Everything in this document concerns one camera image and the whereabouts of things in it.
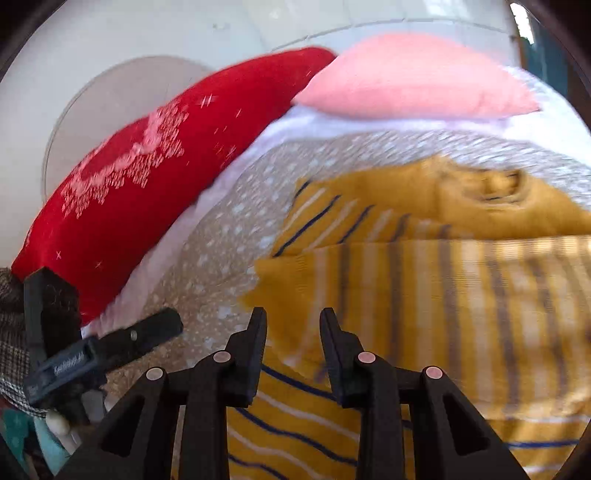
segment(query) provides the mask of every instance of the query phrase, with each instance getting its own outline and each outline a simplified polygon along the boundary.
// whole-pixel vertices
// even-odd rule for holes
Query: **beige fabric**
[[[523,168],[583,207],[591,206],[589,169],[528,143],[433,131],[355,134],[280,145],[244,172],[233,192],[199,223],[149,299],[144,316],[163,306],[174,307],[184,323],[183,335],[110,374],[108,390],[122,395],[156,365],[168,371],[191,367],[246,326],[249,313],[241,312],[237,298],[254,286],[251,267],[269,252],[298,178],[329,178],[437,153],[467,166]]]

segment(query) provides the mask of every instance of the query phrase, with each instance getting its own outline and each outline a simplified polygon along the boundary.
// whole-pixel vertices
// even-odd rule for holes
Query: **snowflake pattern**
[[[72,170],[70,180],[61,190],[64,217],[75,212],[76,218],[80,218],[93,200],[102,205],[111,188],[121,188],[125,179],[145,188],[152,171],[164,160],[182,157],[184,149],[177,136],[179,126],[189,117],[187,108],[187,105],[180,107],[178,102],[171,102],[151,113],[141,143],[134,143],[129,152],[84,177],[85,168],[110,138],[91,151]]]

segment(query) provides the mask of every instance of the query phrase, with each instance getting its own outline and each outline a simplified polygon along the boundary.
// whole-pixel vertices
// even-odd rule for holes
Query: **pink pillow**
[[[485,55],[424,34],[355,45],[293,101],[362,118],[504,118],[540,109],[523,83]]]

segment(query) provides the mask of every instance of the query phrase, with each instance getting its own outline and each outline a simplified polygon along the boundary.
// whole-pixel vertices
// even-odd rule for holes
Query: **plaid fabric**
[[[22,283],[0,268],[0,395],[14,407],[36,417],[45,411],[27,402],[22,382],[29,372]]]

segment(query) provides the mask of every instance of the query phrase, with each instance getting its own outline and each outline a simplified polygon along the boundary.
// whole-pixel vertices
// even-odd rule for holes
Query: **teal fabric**
[[[33,421],[35,423],[35,431],[37,432],[37,440],[43,452],[43,458],[51,473],[57,475],[61,467],[70,458],[70,455],[47,427],[45,419],[35,417]]]
[[[26,471],[28,470],[28,466],[25,463],[24,457],[25,439],[29,435],[31,427],[31,417],[26,413],[10,408],[2,411],[0,433],[2,433],[4,441],[6,441],[8,448],[10,448],[18,463]]]

